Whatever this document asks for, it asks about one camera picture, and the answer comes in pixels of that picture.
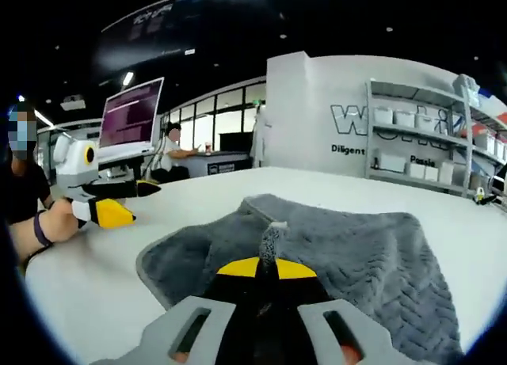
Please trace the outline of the person's left hand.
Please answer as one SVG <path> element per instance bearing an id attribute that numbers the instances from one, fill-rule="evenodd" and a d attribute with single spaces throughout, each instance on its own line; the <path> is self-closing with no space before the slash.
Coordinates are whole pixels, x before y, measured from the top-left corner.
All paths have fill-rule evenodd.
<path id="1" fill-rule="evenodd" d="M 60 243 L 75 236 L 82 224 L 74 216 L 71 202 L 58 199 L 39 215 L 39 226 L 49 242 Z"/>

